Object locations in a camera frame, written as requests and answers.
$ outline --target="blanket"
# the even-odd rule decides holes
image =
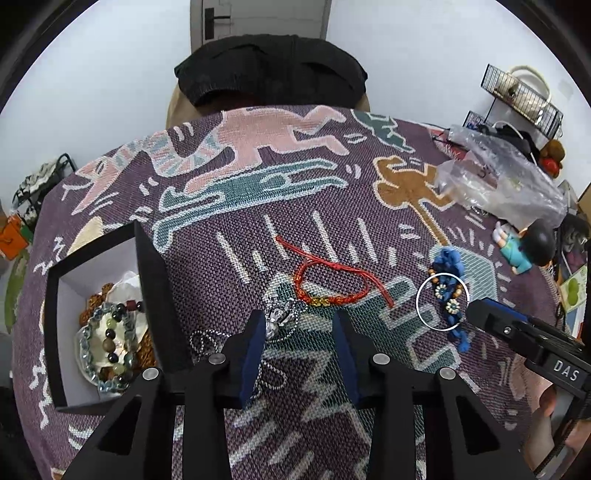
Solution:
[[[100,417],[54,410],[43,349],[48,269],[84,243],[129,221],[142,223],[166,261],[187,344],[196,329],[242,330],[252,309],[294,297],[302,258],[288,242],[375,274],[395,307],[372,290],[347,307],[379,351],[425,372],[452,367],[495,418],[521,440],[532,392],[543,388],[523,361],[466,326],[471,348],[423,325],[415,295],[443,245],[466,266],[473,299],[490,297],[553,322],[555,298],[537,267],[513,275],[491,232],[496,219],[466,211],[433,187],[446,161],[430,128],[327,106],[245,108],[207,116],[116,148],[80,168],[45,199],[14,330],[14,387],[25,436],[44,479],[59,478]],[[309,269],[316,294],[361,289],[358,277]],[[420,311],[437,323],[430,289]],[[346,396],[331,337],[334,308],[309,308],[287,340],[267,345],[261,395],[225,413],[239,480],[363,479],[373,414]],[[426,478],[416,412],[417,478]],[[183,409],[174,429],[173,479],[181,478]]]

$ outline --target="plastic bag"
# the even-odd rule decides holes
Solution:
[[[514,225],[518,231],[542,218],[558,228],[566,216],[563,194],[513,145],[453,125],[448,139],[468,151],[463,160],[437,167],[435,185],[469,209],[478,207]]]

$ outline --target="black box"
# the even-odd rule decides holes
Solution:
[[[193,363],[177,320],[166,264],[138,222],[129,223],[72,252],[50,268],[45,299],[45,358],[57,411],[104,415],[116,394],[100,394],[78,369],[74,336],[88,298],[126,271],[139,274],[146,319],[158,367],[164,372]]]

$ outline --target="metal screw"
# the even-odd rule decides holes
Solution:
[[[446,380],[453,380],[456,378],[456,371],[453,368],[443,367],[439,371],[439,375],[441,375],[441,377],[445,378]]]
[[[376,353],[374,355],[374,363],[378,365],[388,365],[390,363],[390,357],[385,353]]]
[[[209,363],[212,365],[220,365],[226,361],[226,355],[223,353],[214,353],[209,356]]]
[[[157,376],[158,376],[158,369],[154,368],[154,367],[147,368],[142,373],[142,377],[144,377],[144,380],[153,380]]]

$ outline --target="pink figure pattern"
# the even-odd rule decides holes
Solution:
[[[326,147],[337,155],[348,155],[349,150],[333,135],[304,140],[297,140],[294,135],[295,131],[315,135],[329,120],[342,123],[345,116],[324,105],[315,107],[304,117],[277,108],[241,108],[224,112],[222,123],[212,134],[217,137],[218,153],[229,147],[234,151],[234,159],[223,167],[189,180],[184,191],[193,195],[215,180],[258,167],[262,164],[259,149],[263,147],[270,147],[280,154]]]
[[[348,155],[343,144],[333,135],[297,140],[294,132],[315,135],[330,120],[343,123],[345,116],[337,110],[319,105],[305,116],[279,108],[240,108],[222,112],[221,123],[210,131],[197,150],[181,157],[174,149],[170,135],[174,130],[157,132],[120,147],[112,157],[99,157],[76,171],[76,175],[90,180],[84,186],[63,185],[66,191],[90,186],[86,196],[74,208],[72,215],[82,212],[113,185],[121,172],[145,151],[152,160],[155,172],[162,177],[175,177],[203,167],[225,148],[231,148],[234,159],[227,165],[192,178],[185,185],[187,194],[197,194],[210,183],[238,174],[262,164],[259,148],[270,147],[276,153],[291,153],[326,147],[337,155]]]

